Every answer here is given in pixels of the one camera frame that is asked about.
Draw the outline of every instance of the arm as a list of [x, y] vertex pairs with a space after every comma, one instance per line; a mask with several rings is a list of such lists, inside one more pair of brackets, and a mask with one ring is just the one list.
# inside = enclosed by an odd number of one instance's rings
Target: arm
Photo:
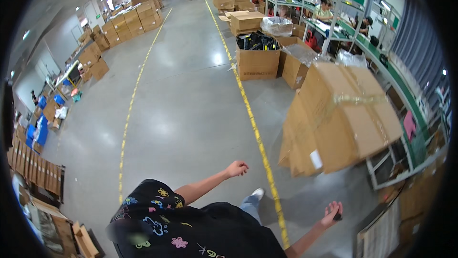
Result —
[[329, 210], [328, 207], [325, 209], [324, 218], [315, 223], [309, 232], [307, 232], [296, 243], [286, 249], [286, 256], [288, 258], [300, 257], [313, 244], [313, 242], [315, 242], [315, 240], [318, 239], [318, 237], [320, 237], [321, 234], [326, 231], [326, 229], [337, 223], [337, 221], [333, 220], [334, 216], [337, 214], [337, 212], [342, 215], [342, 211], [343, 208], [341, 202], [337, 203], [334, 201], [332, 204], [329, 204]]
[[186, 205], [188, 205], [203, 197], [207, 192], [211, 191], [228, 178], [243, 175], [246, 173], [247, 169], [249, 169], [249, 167], [244, 161], [236, 160], [225, 170], [203, 179], [202, 181], [182, 186], [175, 190], [175, 193], [181, 195], [185, 199]]

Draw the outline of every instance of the bubble wrap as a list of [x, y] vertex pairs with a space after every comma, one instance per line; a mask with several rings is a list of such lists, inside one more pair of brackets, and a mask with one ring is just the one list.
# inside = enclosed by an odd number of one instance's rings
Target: bubble wrap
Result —
[[336, 62], [342, 63], [345, 66], [354, 66], [360, 68], [368, 68], [366, 57], [362, 55], [353, 55], [350, 52], [340, 49], [336, 56]]
[[313, 49], [297, 43], [291, 44], [290, 46], [284, 46], [282, 48], [282, 51], [293, 56], [301, 63], [303, 63], [306, 67], [310, 67], [312, 65], [312, 62], [314, 61], [324, 60]]

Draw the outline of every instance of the cap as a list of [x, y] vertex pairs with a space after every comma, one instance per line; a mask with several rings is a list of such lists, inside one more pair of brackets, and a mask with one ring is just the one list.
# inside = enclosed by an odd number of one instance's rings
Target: cap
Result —
[[373, 23], [372, 18], [371, 17], [367, 17], [366, 19], [369, 22], [369, 25], [372, 26], [372, 23]]

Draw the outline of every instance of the black object in hand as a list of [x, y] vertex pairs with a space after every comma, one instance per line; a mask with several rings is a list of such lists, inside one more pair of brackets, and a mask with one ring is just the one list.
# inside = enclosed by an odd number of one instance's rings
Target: black object in hand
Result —
[[333, 221], [341, 221], [341, 220], [342, 220], [342, 215], [340, 215], [340, 213], [337, 212], [333, 218]]

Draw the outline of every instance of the black t-shirt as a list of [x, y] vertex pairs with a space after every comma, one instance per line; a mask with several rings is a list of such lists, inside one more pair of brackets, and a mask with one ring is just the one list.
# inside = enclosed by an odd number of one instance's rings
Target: black t-shirt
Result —
[[120, 257], [282, 257], [283, 249], [269, 228], [229, 203], [202, 209], [185, 206], [166, 184], [143, 181], [123, 202], [111, 222], [138, 219], [153, 228], [138, 245], [116, 244]]

